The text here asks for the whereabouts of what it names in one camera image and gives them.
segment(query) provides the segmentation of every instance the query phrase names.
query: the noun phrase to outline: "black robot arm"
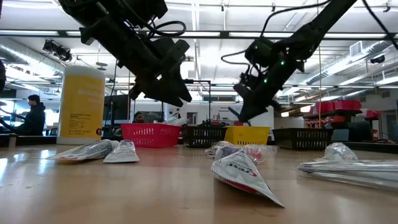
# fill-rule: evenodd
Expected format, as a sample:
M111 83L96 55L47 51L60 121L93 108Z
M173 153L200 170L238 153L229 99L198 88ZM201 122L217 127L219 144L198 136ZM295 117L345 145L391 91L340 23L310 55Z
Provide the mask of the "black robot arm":
M328 30L344 15L356 0L331 0L312 22L305 24L288 38L272 42L264 36L255 40L245 52L246 59L259 72L258 77L241 74L241 81L234 86L244 103L239 115L241 122L267 112L268 106L278 109L274 100L282 85L299 69L304 72L304 60L310 58Z
M151 27L148 22L167 12L164 0L59 0L63 10L85 27L80 28L81 41L92 44L97 40L118 60L118 66L125 66L136 76L136 83L129 96L135 100L143 92L154 100L182 106L180 98L191 102L185 86L180 65L185 60L189 45L184 40L176 43L171 37L185 32L180 21L167 22ZM179 24L183 31L174 34L163 33L156 28ZM139 28L150 30L148 36L140 34ZM155 41L154 35L164 37Z

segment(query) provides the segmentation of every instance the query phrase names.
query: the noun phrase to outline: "white toothpaste tube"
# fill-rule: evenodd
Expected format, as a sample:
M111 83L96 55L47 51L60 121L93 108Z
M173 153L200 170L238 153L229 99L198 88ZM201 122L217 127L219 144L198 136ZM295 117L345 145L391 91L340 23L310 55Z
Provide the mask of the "white toothpaste tube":
M136 154L134 143L130 140L122 140L111 153L109 153L104 163L119 163L119 162L138 162L139 158Z
M215 160L211 166L211 171L216 174L217 179L237 189L265 196L284 207L271 192L252 159L242 149L238 151L235 151L235 148L224 147L224 149L226 149L223 153L225 157Z
M47 159L54 159L57 161L84 161L89 159L102 159L108 155L118 144L118 141L105 139L96 143L85 144L84 146L79 146L66 152L61 152L60 154L50 156Z

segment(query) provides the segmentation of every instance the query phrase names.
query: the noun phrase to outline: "table surface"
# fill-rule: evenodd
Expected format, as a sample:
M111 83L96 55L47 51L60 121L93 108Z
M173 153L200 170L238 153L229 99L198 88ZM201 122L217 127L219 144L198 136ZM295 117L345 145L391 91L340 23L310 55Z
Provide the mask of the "table surface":
M138 164L44 159L70 148L0 149L0 223L397 223L397 193L301 177L297 165L322 152L280 149L258 166L280 208L214 179L203 150L138 149Z

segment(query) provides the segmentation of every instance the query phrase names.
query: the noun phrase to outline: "clear plastic wrapper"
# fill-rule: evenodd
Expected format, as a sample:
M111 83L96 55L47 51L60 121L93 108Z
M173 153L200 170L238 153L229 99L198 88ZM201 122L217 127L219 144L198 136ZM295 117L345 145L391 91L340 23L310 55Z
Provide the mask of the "clear plastic wrapper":
M179 118L179 119L176 119L176 120L170 122L169 125L183 126L184 124L187 124L188 121L189 121L188 118Z
M136 154L134 143L130 140L122 140L115 149L109 153L104 163L120 163L120 162L138 162L139 158Z
M57 161L85 161L90 159L102 159L105 158L117 145L118 141L101 140L92 144L85 144L61 152L54 156L50 156L47 159L54 159Z
M163 121L162 124L170 124L170 123L173 123L175 120L177 120L177 118L173 116L173 117Z
M298 166L305 177L398 191L398 161L320 161Z
M165 120L162 124L168 124L168 125L174 125L174 126L183 126L184 124L187 124L189 122L188 118L179 118L177 119L176 117L171 117L167 120Z
M354 161L358 160L356 154L341 142L330 144L325 149L325 156L316 161Z
M205 150L208 157L217 160L224 156L228 156L238 150L243 150L253 160L255 164L260 164L267 156L272 156L277 152L277 146L266 146L248 144L246 146L237 146L228 141L220 141L214 146Z

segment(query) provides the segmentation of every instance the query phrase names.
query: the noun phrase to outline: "plastic bag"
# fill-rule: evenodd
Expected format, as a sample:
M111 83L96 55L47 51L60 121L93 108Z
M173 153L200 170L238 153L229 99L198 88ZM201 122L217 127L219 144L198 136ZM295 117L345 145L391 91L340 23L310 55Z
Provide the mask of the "plastic bag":
M216 151L217 149L224 147L224 146L233 146L232 143L228 142L228 141L219 141L218 143L214 144L213 146L211 146L210 148L205 150L205 154L210 158L210 159L214 159L215 155L216 155Z
M54 156L50 156L47 159L54 159L58 161L84 161L88 159L102 159L108 155L118 144L118 141L105 139L96 143L85 144L84 146L79 146L66 152L61 152Z
M265 158L273 156L277 151L277 146L248 144L244 146L244 151L252 157L255 164L260 164Z
M184 124L187 124L188 122L189 122L188 118L179 118L179 119L176 119L176 120L170 122L169 125L183 126Z
M136 154L134 143L130 140L122 140L111 153L109 153L104 163L118 163L118 162L138 162L139 158Z
M353 161L358 160L356 154L341 142L335 142L326 147L325 156L316 161Z
M177 118L173 116L173 117L163 121L162 124L170 124L170 123L173 123L175 120L177 120Z
M205 150L205 154L208 157L217 160L220 159L218 156L228 156L237 150L244 150L248 156L253 160L255 164L260 164L264 161L266 157L272 156L277 152L277 146L266 146L266 145L256 145L248 144L246 146L237 146L228 141L220 141L214 146Z
M398 191L398 161L320 161L298 166L305 177Z
M271 192L267 182L254 165L253 160L243 149L235 151L237 148L225 146L219 149L219 151L225 152L225 155L215 160L213 165L211 165L211 171L216 178L237 189L267 197L284 207Z

